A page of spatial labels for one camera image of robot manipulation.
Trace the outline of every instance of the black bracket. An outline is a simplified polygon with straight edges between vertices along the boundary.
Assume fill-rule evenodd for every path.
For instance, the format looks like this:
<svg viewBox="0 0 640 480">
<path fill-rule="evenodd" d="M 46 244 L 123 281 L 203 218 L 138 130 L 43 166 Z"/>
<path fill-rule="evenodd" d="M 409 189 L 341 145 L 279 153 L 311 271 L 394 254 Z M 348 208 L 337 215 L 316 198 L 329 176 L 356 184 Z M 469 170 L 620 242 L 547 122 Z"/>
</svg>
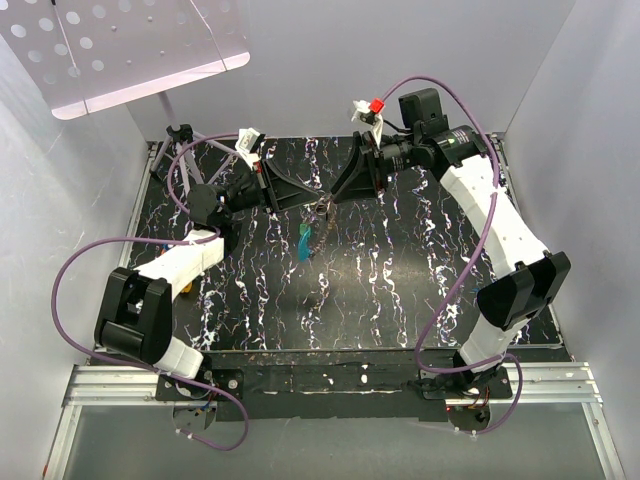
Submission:
<svg viewBox="0 0 640 480">
<path fill-rule="evenodd" d="M 225 203 L 227 192 L 223 187 L 196 184 L 187 195 L 189 219 L 196 228 L 220 230 L 224 238 L 224 255 L 229 255 L 238 245 L 242 222 L 233 220 L 233 213 Z"/>
<path fill-rule="evenodd" d="M 379 174 L 378 152 L 370 132 L 353 133 L 347 166 L 331 187 L 334 203 L 376 198 L 387 177 Z"/>
<path fill-rule="evenodd" d="M 531 265 L 519 265 L 511 274 L 478 292 L 478 307 L 492 325 L 507 331 L 523 318 L 533 318 L 553 301 L 571 262 L 564 252 L 547 254 Z"/>
<path fill-rule="evenodd" d="M 446 400 L 469 398 L 464 392 L 477 388 L 481 393 L 489 388 L 491 398 L 511 398 L 511 384 L 509 375 L 504 367 L 493 368 L 482 372 L 483 375 L 471 383 L 466 383 L 462 377 L 454 375 L 438 375 L 430 378 L 429 373 L 420 371 L 420 380 L 413 387 L 418 390 L 426 400 Z"/>
<path fill-rule="evenodd" d="M 449 130 L 449 120 L 442 113 L 440 95 L 435 88 L 425 88 L 398 98 L 402 123 L 421 139 Z"/>
<path fill-rule="evenodd" d="M 244 374 L 239 369 L 213 369 L 200 371 L 198 373 L 197 381 L 209 385 L 213 385 L 220 390 L 233 395 L 238 400 L 241 400 L 244 392 Z M 186 396 L 180 393 L 180 390 L 176 388 L 176 385 L 186 393 L 188 390 L 191 396 Z M 181 385 L 179 381 L 174 380 L 166 375 L 161 375 L 158 379 L 158 387 L 156 389 L 156 400 L 164 402 L 173 401 L 185 401 L 193 400 L 195 398 L 203 397 L 204 401 L 208 398 L 208 390 L 203 388 L 193 387 L 192 385 Z M 213 397 L 216 401 L 229 401 L 222 395 L 216 395 Z"/>
<path fill-rule="evenodd" d="M 427 140 L 427 145 L 434 149 L 431 173 L 438 181 L 450 167 L 461 167 L 462 160 L 488 153 L 482 137 L 467 125 L 434 135 Z"/>
<path fill-rule="evenodd" d="M 104 291 L 96 343 L 153 365 L 171 342 L 173 328 L 171 284 L 126 268 L 116 268 Z"/>
<path fill-rule="evenodd" d="M 256 169 L 228 185 L 226 199 L 231 212 L 260 207 L 277 213 L 300 205 L 315 203 L 317 190 L 287 176 L 273 162 L 260 160 Z"/>
<path fill-rule="evenodd" d="M 192 143 L 193 142 L 193 128 L 191 125 L 185 123 L 180 125 L 179 130 L 174 130 L 171 125 L 167 127 L 167 133 L 176 143 Z"/>
</svg>

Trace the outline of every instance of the cable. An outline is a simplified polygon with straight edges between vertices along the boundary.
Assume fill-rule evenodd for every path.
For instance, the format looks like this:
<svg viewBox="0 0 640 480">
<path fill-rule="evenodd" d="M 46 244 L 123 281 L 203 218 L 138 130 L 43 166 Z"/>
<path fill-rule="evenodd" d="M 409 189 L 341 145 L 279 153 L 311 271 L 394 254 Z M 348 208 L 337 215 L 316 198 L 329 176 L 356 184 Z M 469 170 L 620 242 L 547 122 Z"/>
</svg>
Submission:
<svg viewBox="0 0 640 480">
<path fill-rule="evenodd" d="M 219 133 L 217 135 L 209 135 L 208 137 L 199 138 L 198 140 L 195 140 L 195 141 L 191 142 L 190 144 L 186 145 L 185 147 L 183 147 L 182 150 L 180 152 L 178 152 L 178 154 L 173 158 L 173 161 L 171 162 L 171 165 L 169 165 L 169 171 L 167 172 L 167 189 L 169 190 L 169 195 L 171 196 L 172 200 L 175 202 L 175 204 L 178 206 L 178 208 L 180 208 L 180 210 L 182 210 L 184 213 L 189 214 L 189 209 L 177 197 L 176 192 L 173 190 L 173 184 L 172 184 L 172 181 L 171 181 L 173 179 L 173 172 L 176 169 L 176 166 L 178 165 L 178 162 L 180 161 L 180 159 L 184 156 L 185 153 L 187 153 L 190 149 L 192 149 L 196 145 L 200 145 L 201 143 L 207 142 L 209 140 L 219 140 L 221 138 L 234 138 L 234 137 L 237 137 L 237 136 L 238 136 L 237 133 Z M 223 151 L 225 151 L 227 153 L 230 153 L 232 155 L 238 155 L 238 152 L 236 152 L 235 150 L 227 147 L 226 145 L 223 145 L 223 144 L 221 144 L 219 142 L 215 142 L 215 141 L 211 142 L 211 143 L 214 146 L 220 148 L 221 150 L 223 150 Z M 222 173 L 222 170 L 218 169 L 218 172 L 216 172 L 216 174 L 214 175 L 213 180 L 215 180 L 215 176 L 219 175 L 220 173 Z"/>
<path fill-rule="evenodd" d="M 476 399 L 473 401 L 473 403 L 469 406 L 467 406 L 466 408 L 470 408 L 470 409 L 474 409 L 476 408 L 476 406 L 478 405 L 478 400 L 480 400 L 480 397 L 482 396 L 482 393 L 478 392 L 478 395 L 476 395 Z"/>
<path fill-rule="evenodd" d="M 487 395 L 484 397 L 484 402 L 482 403 L 480 408 L 484 408 L 489 403 L 489 397 L 491 396 L 491 390 L 487 387 Z"/>
<path fill-rule="evenodd" d="M 387 90 L 385 92 L 385 94 L 382 96 L 382 101 L 386 102 L 386 100 L 389 98 L 389 96 L 391 96 L 391 94 L 393 92 L 395 92 L 398 88 L 400 88 L 405 83 L 408 83 L 408 82 L 413 81 L 413 80 L 425 80 L 427 82 L 435 83 L 436 85 L 441 87 L 443 90 L 445 90 L 449 95 L 451 95 L 451 98 L 453 98 L 456 101 L 456 103 L 460 106 L 460 108 L 467 115 L 467 117 L 469 118 L 469 121 L 471 122 L 473 127 L 476 129 L 476 131 L 478 132 L 478 134 L 482 138 L 483 143 L 485 144 L 485 146 L 488 149 L 489 157 L 491 159 L 491 166 L 492 166 L 492 169 L 493 169 L 493 187 L 494 188 L 498 188 L 500 186 L 500 183 L 499 183 L 499 180 L 500 180 L 500 166 L 499 166 L 499 163 L 498 163 L 498 156 L 496 155 L 496 152 L 495 152 L 495 150 L 493 148 L 493 145 L 491 144 L 489 139 L 486 137 L 486 135 L 484 135 L 484 133 L 483 133 L 484 130 L 480 126 L 480 123 L 473 116 L 473 114 L 471 113 L 471 111 L 469 110 L 467 105 L 462 101 L 462 99 L 460 97 L 458 97 L 458 95 L 456 95 L 456 93 L 453 90 L 451 90 L 451 88 L 447 84 L 445 84 L 444 82 L 438 80 L 437 78 L 433 78 L 433 77 L 430 77 L 430 76 L 427 76 L 427 75 L 413 75 L 413 76 L 405 78 L 404 80 L 400 80 L 395 85 L 393 85 L 389 90 Z M 504 414 L 504 416 L 498 422 L 496 422 L 496 424 L 493 425 L 492 427 L 489 427 L 489 428 L 486 428 L 485 430 L 482 430 L 482 433 L 489 433 L 489 432 L 495 430 L 500 425 L 502 425 L 505 421 L 507 421 L 507 419 L 511 416 L 511 414 L 515 410 L 515 407 L 518 404 L 518 400 L 520 399 L 520 393 L 522 392 L 522 383 L 523 383 L 522 370 L 520 368 L 520 363 L 518 362 L 518 359 L 515 356 L 513 356 L 512 354 L 508 353 L 508 354 L 505 354 L 504 356 L 495 355 L 495 356 L 493 356 L 491 358 L 487 358 L 485 360 L 481 360 L 479 362 L 472 363 L 472 364 L 466 365 L 464 367 L 434 368 L 434 367 L 428 367 L 428 366 L 426 366 L 426 365 L 424 365 L 422 363 L 422 361 L 420 360 L 420 353 L 421 353 L 421 349 L 422 349 L 422 344 L 424 343 L 425 339 L 427 338 L 427 335 L 429 334 L 429 331 L 436 324 L 436 322 L 438 321 L 438 318 L 440 318 L 440 315 L 447 308 L 447 305 L 452 300 L 453 296 L 456 294 L 456 292 L 458 291 L 458 289 L 460 288 L 462 283 L 469 276 L 469 273 L 471 272 L 471 269 L 473 268 L 473 266 L 478 261 L 478 258 L 480 258 L 480 254 L 482 253 L 482 249 L 484 248 L 484 245 L 485 245 L 485 243 L 487 241 L 487 237 L 489 236 L 489 231 L 491 230 L 491 223 L 493 222 L 493 216 L 494 216 L 495 211 L 496 211 L 497 201 L 498 201 L 498 194 L 496 192 L 494 192 L 494 193 L 491 194 L 491 203 L 490 203 L 490 206 L 489 206 L 489 212 L 487 214 L 487 221 L 484 224 L 484 228 L 482 229 L 482 234 L 480 235 L 480 239 L 478 241 L 478 244 L 476 245 L 476 248 L 473 251 L 473 254 L 471 255 L 471 259 L 469 260 L 469 262 L 467 263 L 465 268 L 462 270 L 462 273 L 460 274 L 460 277 L 458 278 L 458 280 L 456 280 L 456 282 L 453 285 L 453 287 L 449 290 L 449 292 L 445 296 L 445 298 L 442 301 L 442 303 L 440 303 L 440 306 L 434 312 L 434 314 L 431 317 L 431 320 L 429 321 L 429 323 L 427 323 L 427 325 L 423 328 L 422 332 L 420 333 L 420 336 L 418 337 L 418 341 L 416 342 L 416 347 L 414 349 L 414 360 L 415 360 L 416 364 L 418 365 L 418 368 L 420 368 L 422 370 L 425 370 L 427 372 L 436 373 L 436 374 L 440 374 L 440 373 L 451 374 L 451 373 L 466 372 L 468 370 L 472 370 L 474 368 L 478 368 L 478 367 L 481 367 L 481 366 L 484 366 L 484 365 L 488 365 L 490 363 L 495 363 L 495 362 L 499 363 L 499 362 L 503 361 L 505 358 L 513 359 L 513 361 L 516 364 L 516 368 L 518 369 L 518 392 L 516 393 L 516 396 L 514 397 L 513 403 L 509 407 L 509 410 L 507 410 L 507 412 Z"/>
<path fill-rule="evenodd" d="M 391 128 L 393 128 L 398 133 L 411 133 L 411 130 L 409 130 L 408 128 L 397 127 L 393 123 L 391 123 L 389 120 L 387 120 L 386 118 L 383 118 L 382 121 L 384 123 L 386 123 L 387 125 L 389 125 Z"/>
<path fill-rule="evenodd" d="M 500 428 L 504 424 L 504 422 L 509 420 L 509 417 L 511 416 L 511 414 L 513 414 L 514 410 L 518 406 L 518 402 L 520 401 L 520 396 L 522 395 L 522 387 L 524 385 L 524 376 L 522 375 L 522 366 L 520 365 L 520 362 L 518 361 L 516 356 L 511 353 L 507 353 L 504 356 L 504 358 L 509 358 L 513 360 L 513 363 L 516 364 L 516 370 L 518 370 L 518 389 L 516 390 L 516 395 L 515 397 L 513 397 L 513 402 L 511 402 L 511 405 L 509 405 L 509 409 L 505 412 L 505 414 L 502 417 L 500 417 L 500 420 L 498 420 L 493 425 L 485 428 L 484 430 L 476 431 L 475 433 L 478 435 L 491 433 L 494 430 Z"/>
<path fill-rule="evenodd" d="M 113 358 L 109 355 L 103 355 L 101 353 L 97 353 L 94 352 L 92 350 L 89 350 L 88 348 L 83 347 L 82 345 L 80 345 L 79 343 L 77 343 L 74 339 L 72 339 L 69 334 L 64 330 L 64 327 L 62 326 L 62 323 L 60 322 L 60 318 L 58 316 L 58 290 L 60 289 L 60 283 L 62 282 L 62 277 L 64 276 L 65 272 L 68 270 L 68 268 L 71 266 L 71 264 L 78 258 L 80 257 L 80 255 L 82 255 L 83 253 L 88 252 L 89 250 L 99 247 L 101 245 L 106 245 L 108 243 L 119 243 L 119 242 L 134 242 L 134 243 L 151 243 L 154 245 L 191 245 L 193 243 L 201 245 L 203 243 L 207 243 L 207 242 L 211 242 L 213 240 L 215 240 L 216 238 L 218 238 L 218 236 L 220 235 L 220 231 L 218 229 L 215 229 L 215 233 L 207 238 L 201 239 L 201 240 L 195 240 L 193 242 L 191 241 L 185 241 L 185 240 L 161 240 L 161 239 L 156 239 L 156 238 L 142 238 L 142 237 L 112 237 L 112 238 L 104 238 L 102 240 L 97 240 L 95 242 L 92 242 L 84 247 L 82 247 L 80 250 L 78 250 L 77 252 L 74 252 L 73 255 L 71 255 L 66 262 L 64 262 L 64 264 L 62 265 L 62 267 L 60 268 L 60 271 L 58 272 L 58 274 L 56 275 L 56 278 L 53 282 L 53 288 L 51 289 L 51 316 L 53 317 L 53 324 L 56 327 L 56 330 L 58 331 L 58 333 L 60 334 L 60 336 L 69 344 L 71 345 L 73 348 L 75 348 L 76 350 L 79 350 L 80 352 L 84 353 L 85 355 L 88 355 L 92 358 L 95 358 L 97 360 L 101 360 L 103 362 L 108 362 L 114 365 L 121 365 L 121 366 L 127 366 L 127 367 L 136 367 L 136 368 L 142 368 L 144 370 L 148 370 L 150 372 L 154 372 L 154 373 L 162 373 L 159 372 L 158 370 L 142 364 L 142 363 L 136 363 L 136 362 L 128 362 L 125 360 L 120 360 L 118 358 Z M 185 429 L 180 429 L 180 433 L 183 433 L 184 435 L 187 435 L 189 438 L 194 438 L 196 440 L 198 440 L 201 443 L 204 443 L 205 445 L 208 445 L 211 448 L 214 448 L 216 450 L 222 450 L 222 451 L 229 451 L 229 450 L 233 450 L 237 447 L 239 447 L 242 442 L 244 442 L 244 439 L 247 438 L 247 434 L 249 433 L 249 414 L 247 413 L 247 410 L 244 408 L 244 405 L 242 405 L 242 403 L 235 398 L 233 395 L 225 392 L 224 390 L 221 390 L 217 387 L 214 387 L 212 385 L 207 385 L 205 383 L 201 383 L 201 382 L 197 382 L 195 380 L 191 380 L 188 378 L 184 378 L 181 377 L 179 375 L 174 375 L 172 373 L 168 374 L 171 378 L 181 382 L 181 383 L 187 383 L 189 385 L 193 385 L 195 387 L 199 387 L 199 388 L 204 388 L 206 390 L 209 390 L 211 393 L 213 394 L 218 394 L 218 395 L 222 395 L 223 397 L 227 398 L 228 400 L 230 400 L 231 402 L 233 402 L 238 409 L 240 409 L 240 412 L 242 413 L 242 416 L 244 418 L 244 432 L 242 433 L 242 436 L 240 437 L 240 439 L 234 443 L 233 445 L 227 446 L 227 445 L 218 445 L 215 442 L 212 442 L 211 440 L 208 440 L 204 437 L 201 437 L 199 435 L 193 434 L 191 432 L 189 432 L 188 430 Z"/>
<path fill-rule="evenodd" d="M 207 400 L 207 403 L 205 403 L 202 407 L 200 407 L 200 410 L 206 411 L 209 408 L 209 406 L 211 405 L 211 400 L 213 400 L 213 396 L 214 396 L 213 393 L 209 394 L 209 399 Z"/>
</svg>

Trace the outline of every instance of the metal frame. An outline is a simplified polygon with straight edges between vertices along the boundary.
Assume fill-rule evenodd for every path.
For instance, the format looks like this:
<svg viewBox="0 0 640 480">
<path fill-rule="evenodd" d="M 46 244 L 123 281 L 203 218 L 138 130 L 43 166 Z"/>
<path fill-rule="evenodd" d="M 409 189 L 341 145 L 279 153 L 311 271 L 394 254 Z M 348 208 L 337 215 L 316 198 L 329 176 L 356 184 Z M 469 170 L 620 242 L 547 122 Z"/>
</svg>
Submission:
<svg viewBox="0 0 640 480">
<path fill-rule="evenodd" d="M 500 163 L 505 169 L 507 183 L 513 194 L 513 186 L 508 173 L 508 165 L 501 151 L 503 142 L 500 134 L 491 136 L 499 145 Z M 147 170 L 156 158 L 157 148 L 149 151 Z M 145 173 L 140 183 L 140 190 L 133 208 L 128 235 L 134 235 L 138 226 L 144 196 L 149 183 L 149 175 Z M 120 257 L 120 265 L 126 265 L 131 253 L 131 245 L 125 244 Z M 557 321 L 552 310 L 554 322 Z M 513 390 L 517 388 L 518 373 L 515 365 L 504 364 Z M 624 479 L 622 465 L 611 438 L 602 412 L 602 397 L 594 380 L 588 363 L 555 362 L 522 364 L 524 387 L 520 403 L 553 404 L 579 403 L 582 405 L 588 422 L 591 436 L 602 465 L 605 478 Z M 59 480 L 64 477 L 67 462 L 71 453 L 75 433 L 78 427 L 82 408 L 97 406 L 199 406 L 201 400 L 166 402 L 155 399 L 158 375 L 133 367 L 115 366 L 76 366 L 71 374 L 64 399 L 62 415 L 53 441 L 49 461 L 45 470 L 45 480 Z M 490 404 L 508 404 L 511 399 L 492 399 Z M 467 400 L 449 399 L 448 406 L 464 405 Z"/>
</svg>

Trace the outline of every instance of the purple cable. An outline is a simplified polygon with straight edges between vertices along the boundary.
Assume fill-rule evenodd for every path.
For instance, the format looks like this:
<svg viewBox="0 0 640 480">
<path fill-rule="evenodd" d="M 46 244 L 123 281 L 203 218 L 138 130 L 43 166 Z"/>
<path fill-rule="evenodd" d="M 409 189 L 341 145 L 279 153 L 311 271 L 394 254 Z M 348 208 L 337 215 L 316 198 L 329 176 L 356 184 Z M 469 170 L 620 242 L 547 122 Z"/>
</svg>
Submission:
<svg viewBox="0 0 640 480">
<path fill-rule="evenodd" d="M 456 103 L 460 106 L 462 111 L 469 118 L 469 121 L 473 125 L 473 128 L 475 128 L 475 130 L 480 134 L 480 136 L 482 138 L 482 141 L 484 142 L 485 146 L 487 147 L 487 149 L 489 151 L 489 157 L 491 158 L 491 166 L 492 166 L 492 169 L 493 169 L 493 186 L 494 186 L 494 188 L 498 188 L 500 186 L 500 183 L 499 183 L 499 181 L 500 181 L 500 165 L 498 163 L 498 156 L 496 155 L 496 152 L 495 152 L 495 150 L 493 148 L 493 145 L 491 144 L 489 139 L 486 137 L 486 135 L 483 134 L 484 130 L 480 126 L 480 123 L 473 116 L 473 114 L 471 113 L 471 111 L 469 110 L 467 105 L 462 101 L 462 99 L 460 99 L 460 97 L 458 97 L 458 95 L 456 95 L 456 93 L 453 90 L 451 90 L 451 88 L 448 85 L 446 85 L 445 83 L 443 83 L 442 81 L 440 81 L 440 80 L 438 80 L 436 78 L 429 77 L 427 75 L 413 75 L 411 77 L 405 78 L 404 80 L 400 80 L 398 83 L 393 85 L 382 96 L 382 100 L 386 102 L 386 100 L 389 98 L 389 96 L 391 96 L 391 94 L 393 92 L 395 92 L 398 88 L 400 88 L 405 83 L 408 83 L 408 82 L 410 82 L 412 80 L 426 80 L 428 82 L 435 83 L 436 85 L 440 86 L 443 90 L 445 90 L 449 95 L 451 95 L 451 98 L 453 98 L 456 101 Z M 482 229 L 482 233 L 480 235 L 480 239 L 478 240 L 478 245 L 476 245 L 476 248 L 473 251 L 473 254 L 471 255 L 471 258 L 470 258 L 469 262 L 467 263 L 467 266 L 462 270 L 462 273 L 460 274 L 460 277 L 458 277 L 458 280 L 456 280 L 456 283 L 454 283 L 453 287 L 449 290 L 449 292 L 445 296 L 445 298 L 442 301 L 442 303 L 440 303 L 440 306 L 435 310 L 435 312 L 434 312 L 433 316 L 431 317 L 431 320 L 429 321 L 429 323 L 427 323 L 427 325 L 422 329 L 422 332 L 420 333 L 420 336 L 418 337 L 418 341 L 416 342 L 416 347 L 414 349 L 414 359 L 415 359 L 416 364 L 418 365 L 418 368 L 420 368 L 422 370 L 425 370 L 427 372 L 436 373 L 436 374 L 440 374 L 440 373 L 451 374 L 451 373 L 466 372 L 466 371 L 471 370 L 473 368 L 477 368 L 477 367 L 481 367 L 481 366 L 484 366 L 484 365 L 488 365 L 490 363 L 501 362 L 504 358 L 507 358 L 507 357 L 511 358 L 515 362 L 516 368 L 518 370 L 518 391 L 516 393 L 516 396 L 514 397 L 513 403 L 511 404 L 511 407 L 509 408 L 509 410 L 507 410 L 507 412 L 504 414 L 504 416 L 498 422 L 496 422 L 495 425 L 492 425 L 491 427 L 488 427 L 485 430 L 482 430 L 482 433 L 489 433 L 489 432 L 495 430 L 500 425 L 502 425 L 504 422 L 506 422 L 507 419 L 513 413 L 513 411 L 515 410 L 515 408 L 516 408 L 516 406 L 518 404 L 518 400 L 520 399 L 520 393 L 522 392 L 522 382 L 523 382 L 522 369 L 520 368 L 520 363 L 518 362 L 518 359 L 515 356 L 511 355 L 511 354 L 506 354 L 506 355 L 504 355 L 504 357 L 502 357 L 500 355 L 495 355 L 493 357 L 487 358 L 485 360 L 481 360 L 481 361 L 476 362 L 476 363 L 472 363 L 470 365 L 466 365 L 464 367 L 435 368 L 435 367 L 428 367 L 428 366 L 426 366 L 426 365 L 424 365 L 422 363 L 422 361 L 420 360 L 420 352 L 421 352 L 421 349 L 422 349 L 422 344 L 424 343 L 424 340 L 427 338 L 427 335 L 429 334 L 429 331 L 436 324 L 436 322 L 438 321 L 438 318 L 440 318 L 440 315 L 447 308 L 447 305 L 449 304 L 449 302 L 453 299 L 454 295 L 456 294 L 456 292 L 458 291 L 460 286 L 464 283 L 466 278 L 469 276 L 469 273 L 471 272 L 471 269 L 473 268 L 473 266 L 478 261 L 478 258 L 480 258 L 480 254 L 482 253 L 482 249 L 484 248 L 484 245 L 485 245 L 485 243 L 487 241 L 487 238 L 489 236 L 489 231 L 491 230 L 491 223 L 493 222 L 493 216 L 494 216 L 494 214 L 496 212 L 497 201 L 498 201 L 498 195 L 497 195 L 497 193 L 494 192 L 494 193 L 491 194 L 491 204 L 489 206 L 489 212 L 487 214 L 487 221 L 485 222 L 484 228 Z"/>
<path fill-rule="evenodd" d="M 180 161 L 180 159 L 190 149 L 192 149 L 196 145 L 200 145 L 201 143 L 206 142 L 207 140 L 220 140 L 221 138 L 233 138 L 233 137 L 237 137 L 237 136 L 238 136 L 237 133 L 218 133 L 216 135 L 209 135 L 208 137 L 202 137 L 201 139 L 195 140 L 195 141 L 191 142 L 190 144 L 186 145 L 174 157 L 173 161 L 171 162 L 171 165 L 169 165 L 169 171 L 167 172 L 167 189 L 169 190 L 169 195 L 171 196 L 172 200 L 175 202 L 175 204 L 178 206 L 178 208 L 180 208 L 180 210 L 182 210 L 184 213 L 188 214 L 189 213 L 189 209 L 185 206 L 184 203 L 182 203 L 180 201 L 180 199 L 176 195 L 176 192 L 174 192 L 174 190 L 173 190 L 173 184 L 171 182 L 171 180 L 173 178 L 173 172 L 176 169 L 176 166 L 178 165 L 178 162 Z"/>
<path fill-rule="evenodd" d="M 62 327 L 62 323 L 60 322 L 60 318 L 58 317 L 58 290 L 60 289 L 60 283 L 62 281 L 62 277 L 64 276 L 64 274 L 67 271 L 67 269 L 71 266 L 71 264 L 80 255 L 82 255 L 83 253 L 91 250 L 92 248 L 99 247 L 101 245 L 106 245 L 108 243 L 116 243 L 116 242 L 151 243 L 151 244 L 154 244 L 154 245 L 191 245 L 192 243 L 195 243 L 195 244 L 200 245 L 200 244 L 203 244 L 203 243 L 211 242 L 211 241 L 215 240 L 216 238 L 218 238 L 218 236 L 220 235 L 220 231 L 218 229 L 215 229 L 215 230 L 216 230 L 216 232 L 212 236 L 207 237 L 207 238 L 203 238 L 201 240 L 195 240 L 194 242 L 185 241 L 185 240 L 161 240 L 161 239 L 156 239 L 156 238 L 142 238 L 142 237 L 112 237 L 112 238 L 104 238 L 102 240 L 97 240 L 95 242 L 92 242 L 92 243 L 82 247 L 80 250 L 78 250 L 73 255 L 71 255 L 67 259 L 66 262 L 64 262 L 64 264 L 60 268 L 60 271 L 56 275 L 56 278 L 55 278 L 55 280 L 53 282 L 53 288 L 51 290 L 51 316 L 53 317 L 53 324 L 55 325 L 56 330 L 58 331 L 60 336 L 69 345 L 71 345 L 76 350 L 81 351 L 85 355 L 88 355 L 88 356 L 93 357 L 95 359 L 101 360 L 103 362 L 112 363 L 114 365 L 142 368 L 142 369 L 148 370 L 150 372 L 161 373 L 161 372 L 156 371 L 155 369 L 151 368 L 150 366 L 144 365 L 142 363 L 127 362 L 125 360 L 120 360 L 120 359 L 117 359 L 117 358 L 113 358 L 113 357 L 111 357 L 109 355 L 103 355 L 101 353 L 94 352 L 92 350 L 89 350 L 88 348 L 83 347 L 82 345 L 77 343 L 73 338 L 71 338 L 67 334 L 67 332 L 64 330 L 64 328 Z M 249 414 L 247 413 L 247 410 L 244 408 L 244 405 L 242 405 L 242 403 L 237 398 L 235 398 L 233 395 L 225 392 L 224 390 L 216 388 L 216 387 L 214 387 L 212 385 L 207 385 L 205 383 L 196 382 L 195 380 L 184 378 L 184 377 L 181 377 L 179 375 L 174 375 L 174 374 L 171 374 L 171 373 L 169 373 L 168 375 L 171 378 L 173 378 L 175 380 L 178 380 L 179 382 L 188 383 L 189 385 L 193 385 L 193 386 L 196 386 L 196 387 L 199 387 L 199 388 L 204 388 L 206 390 L 209 390 L 212 393 L 215 393 L 217 395 L 222 395 L 223 397 L 226 397 L 227 399 L 229 399 L 231 402 L 233 402 L 240 409 L 240 412 L 242 413 L 242 416 L 244 418 L 244 432 L 242 433 L 242 436 L 240 437 L 240 439 L 236 443 L 234 443 L 233 445 L 230 445 L 230 446 L 218 445 L 218 444 L 212 442 L 211 440 L 208 440 L 208 439 L 206 439 L 204 437 L 201 437 L 199 435 L 193 434 L 193 433 L 191 433 L 191 432 L 189 432 L 187 430 L 184 430 L 184 429 L 180 429 L 181 433 L 187 435 L 189 438 L 195 438 L 196 440 L 204 443 L 205 445 L 210 446 L 211 448 L 214 448 L 216 450 L 222 450 L 222 451 L 233 450 L 233 449 L 239 447 L 242 444 L 242 442 L 244 442 L 245 438 L 247 438 L 247 434 L 249 433 Z"/>
</svg>

